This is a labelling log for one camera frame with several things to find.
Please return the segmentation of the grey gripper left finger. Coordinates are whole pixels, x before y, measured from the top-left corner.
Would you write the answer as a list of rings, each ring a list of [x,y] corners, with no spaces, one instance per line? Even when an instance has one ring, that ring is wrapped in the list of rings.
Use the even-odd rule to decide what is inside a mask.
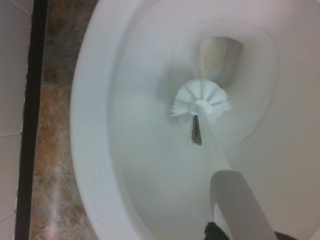
[[[228,236],[215,222],[207,223],[204,234],[204,240],[228,240]]]

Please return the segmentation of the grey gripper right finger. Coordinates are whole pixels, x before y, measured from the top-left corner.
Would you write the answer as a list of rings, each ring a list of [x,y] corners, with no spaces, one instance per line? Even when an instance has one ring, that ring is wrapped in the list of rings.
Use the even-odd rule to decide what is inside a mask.
[[[275,231],[274,233],[275,233],[275,236],[278,240],[291,240],[292,239],[292,237],[287,234],[280,233],[277,231]]]

